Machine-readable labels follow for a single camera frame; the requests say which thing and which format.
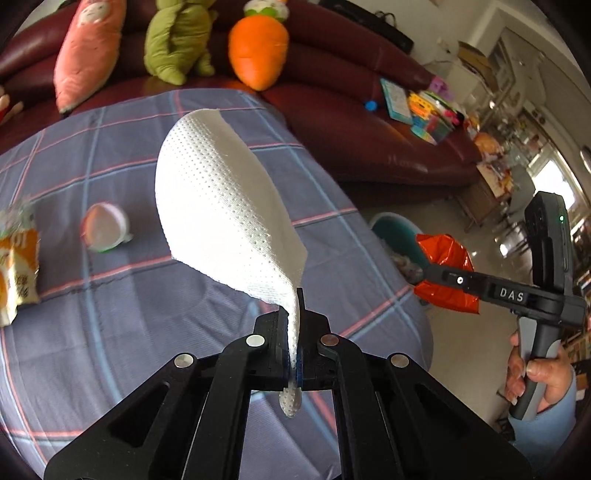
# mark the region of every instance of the trash can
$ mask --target trash can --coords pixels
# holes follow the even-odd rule
[[[383,212],[372,218],[369,227],[397,254],[408,257],[421,268],[429,265],[416,240],[417,233],[423,232],[407,218],[397,213]]]

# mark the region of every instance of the red leather sofa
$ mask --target red leather sofa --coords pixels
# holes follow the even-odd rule
[[[210,41],[216,76],[191,78],[184,87],[228,87],[236,80],[227,56],[228,31],[242,18],[243,0],[218,0],[220,17]],[[447,195],[474,182],[480,154],[463,131],[440,145],[415,137],[392,121],[380,78],[420,90],[432,75],[393,44],[334,12],[290,0],[291,43],[281,78],[260,93],[286,118],[289,129],[343,186],[358,206]],[[0,128],[0,153],[60,120],[53,69],[76,5],[63,8],[14,36],[0,55],[0,83],[25,111]],[[154,0],[128,0],[121,54],[109,83],[74,112],[161,93],[176,87],[149,77],[144,38]],[[372,113],[364,104],[375,100]]]

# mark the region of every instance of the white cloth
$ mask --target white cloth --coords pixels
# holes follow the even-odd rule
[[[196,110],[166,136],[156,166],[156,204],[173,258],[289,314],[290,386],[281,408],[295,415],[300,286],[307,251],[267,171],[217,110]]]

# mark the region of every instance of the silver screw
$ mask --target silver screw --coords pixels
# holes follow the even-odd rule
[[[174,359],[174,364],[179,368],[187,368],[193,365],[193,356],[188,353],[181,353]]]
[[[407,367],[408,364],[410,363],[408,361],[408,357],[406,355],[401,354],[401,353],[397,353],[396,355],[393,355],[392,358],[390,359],[390,362],[393,364],[393,366],[398,367],[398,368]]]
[[[327,333],[320,338],[320,343],[326,346],[335,346],[339,344],[339,337],[332,333]]]
[[[246,344],[248,346],[261,346],[265,343],[265,337],[262,335],[249,335],[246,337]]]

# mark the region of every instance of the red plastic bag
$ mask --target red plastic bag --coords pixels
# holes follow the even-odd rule
[[[448,267],[461,268],[473,272],[472,260],[466,248],[450,235],[417,235],[417,242],[429,261]],[[414,293],[432,305],[457,312],[478,313],[478,297],[456,288],[444,287],[423,280]]]

